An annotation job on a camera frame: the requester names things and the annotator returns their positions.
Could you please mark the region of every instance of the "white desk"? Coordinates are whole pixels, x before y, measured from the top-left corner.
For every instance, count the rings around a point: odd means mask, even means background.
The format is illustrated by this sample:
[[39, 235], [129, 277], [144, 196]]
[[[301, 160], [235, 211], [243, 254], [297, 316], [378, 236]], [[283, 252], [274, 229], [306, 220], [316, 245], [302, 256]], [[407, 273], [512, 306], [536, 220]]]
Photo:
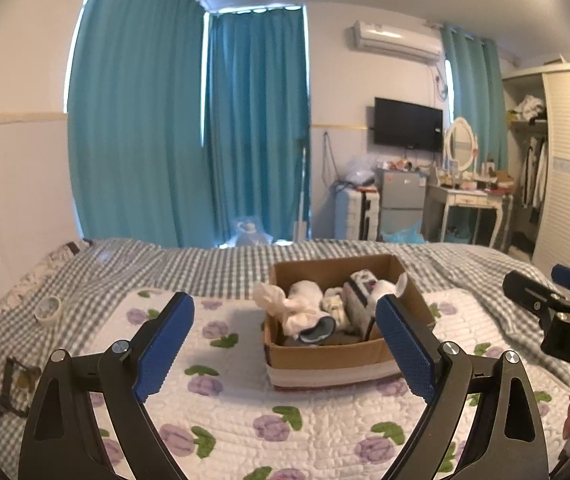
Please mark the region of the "white desk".
[[[427, 189], [428, 200], [434, 200], [445, 205], [443, 211], [443, 221], [441, 222], [441, 239], [445, 240], [445, 232], [447, 229], [447, 220], [450, 214], [450, 207], [470, 207], [474, 209], [494, 209], [496, 211], [496, 222], [494, 223], [494, 231], [492, 231], [492, 238], [490, 239], [489, 246], [494, 247], [498, 231], [503, 223], [503, 200], [507, 197], [508, 203], [508, 223], [512, 215], [512, 207], [514, 197], [511, 194], [498, 195], [489, 194], [483, 191], [464, 191], [459, 189], [448, 189], [446, 187], [438, 187], [430, 184]], [[474, 237], [472, 238], [472, 245], [476, 244], [476, 237], [478, 236], [478, 227], [480, 224], [481, 215], [476, 215], [476, 226], [474, 228]], [[508, 225], [505, 225], [505, 232], [507, 232]], [[503, 237], [501, 250], [505, 250], [505, 242], [507, 237]]]

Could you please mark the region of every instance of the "television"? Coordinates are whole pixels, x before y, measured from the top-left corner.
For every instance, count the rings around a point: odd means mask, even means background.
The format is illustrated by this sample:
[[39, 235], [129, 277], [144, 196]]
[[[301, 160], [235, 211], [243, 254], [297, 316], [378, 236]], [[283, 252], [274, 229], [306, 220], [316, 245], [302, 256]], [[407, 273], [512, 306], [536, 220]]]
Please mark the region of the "television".
[[443, 149], [443, 110], [377, 97], [374, 101], [374, 144], [440, 152]]

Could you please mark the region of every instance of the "drawer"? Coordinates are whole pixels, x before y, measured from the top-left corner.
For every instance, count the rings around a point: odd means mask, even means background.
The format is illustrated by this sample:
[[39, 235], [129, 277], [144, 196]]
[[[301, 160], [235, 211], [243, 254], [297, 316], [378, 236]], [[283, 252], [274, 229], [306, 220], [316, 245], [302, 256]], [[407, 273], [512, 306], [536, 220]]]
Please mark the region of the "drawer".
[[479, 205], [479, 199], [482, 201], [483, 205], [485, 204], [485, 200], [483, 200], [484, 198], [485, 197], [482, 196], [456, 194], [454, 195], [454, 205], [477, 207]]

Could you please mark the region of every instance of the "purple flower pattern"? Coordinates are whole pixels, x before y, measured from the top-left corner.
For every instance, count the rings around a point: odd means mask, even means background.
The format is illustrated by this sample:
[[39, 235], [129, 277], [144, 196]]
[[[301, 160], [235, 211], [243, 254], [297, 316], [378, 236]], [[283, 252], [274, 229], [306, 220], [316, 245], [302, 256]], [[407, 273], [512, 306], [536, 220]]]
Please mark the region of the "purple flower pattern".
[[92, 406], [94, 408], [100, 408], [101, 406], [105, 405], [105, 397], [102, 394], [96, 394], [94, 392], [89, 394], [89, 398], [92, 401]]
[[102, 444], [105, 446], [105, 451], [107, 452], [107, 457], [110, 459], [111, 465], [118, 465], [125, 458], [120, 444], [115, 440], [104, 438]]
[[307, 480], [305, 474], [298, 469], [280, 469], [270, 476], [270, 480]]
[[550, 406], [543, 400], [540, 400], [537, 403], [537, 406], [539, 407], [539, 415], [541, 418], [543, 418], [550, 412]]
[[445, 316], [454, 316], [458, 311], [451, 301], [441, 301], [439, 304], [439, 312]]
[[460, 460], [460, 456], [463, 454], [463, 450], [465, 449], [467, 442], [468, 441], [466, 440], [461, 440], [459, 445], [456, 447], [456, 453], [454, 453], [454, 458], [456, 458], [456, 460]]
[[394, 458], [395, 449], [388, 438], [369, 436], [356, 445], [354, 454], [362, 463], [383, 464]]
[[176, 456], [189, 456], [196, 449], [194, 437], [185, 428], [173, 424], [164, 424], [158, 430], [158, 434], [167, 449]]
[[193, 394], [204, 397], [218, 397], [219, 393], [223, 391], [223, 383], [212, 377], [196, 376], [191, 378], [187, 384], [187, 389]]
[[505, 352], [500, 346], [492, 346], [488, 348], [485, 352], [485, 357], [493, 357], [494, 359], [498, 359], [501, 355]]
[[219, 339], [229, 333], [229, 327], [224, 321], [211, 321], [203, 327], [203, 337], [207, 339]]
[[217, 310], [222, 306], [223, 302], [219, 300], [204, 300], [201, 305], [205, 310]]
[[277, 415], [261, 415], [254, 419], [254, 432], [267, 442], [283, 442], [289, 437], [289, 425]]
[[376, 389], [383, 397], [404, 396], [409, 388], [404, 379], [385, 379], [377, 382]]
[[131, 308], [127, 311], [127, 321], [132, 325], [142, 325], [147, 321], [149, 315], [145, 310], [140, 310], [139, 308]]

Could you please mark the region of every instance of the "gray checkered sheet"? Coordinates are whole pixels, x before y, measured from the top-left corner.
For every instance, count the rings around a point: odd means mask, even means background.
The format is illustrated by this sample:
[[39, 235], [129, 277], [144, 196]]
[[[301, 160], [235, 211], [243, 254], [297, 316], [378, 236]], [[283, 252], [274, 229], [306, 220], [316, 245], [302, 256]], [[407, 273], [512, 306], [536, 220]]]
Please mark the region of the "gray checkered sheet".
[[[570, 365], [549, 358], [537, 346], [542, 333], [536, 321], [502, 293], [507, 272], [518, 269], [547, 285], [534, 267], [488, 248], [454, 244], [396, 245], [378, 242], [320, 240], [290, 246], [230, 249], [162, 249], [135, 240], [95, 242], [37, 283], [18, 306], [0, 312], [0, 383], [4, 360], [11, 355], [44, 367], [57, 348], [82, 354], [125, 295], [136, 288], [184, 290], [192, 296], [249, 298], [251, 286], [267, 280], [270, 266], [285, 260], [396, 254], [423, 293], [451, 288], [470, 291], [492, 317], [507, 341], [527, 360], [570, 382]], [[65, 304], [55, 328], [39, 327], [32, 312], [47, 296]], [[18, 405], [26, 400], [17, 400]], [[24, 422], [13, 415], [0, 421], [0, 466], [17, 477]]]

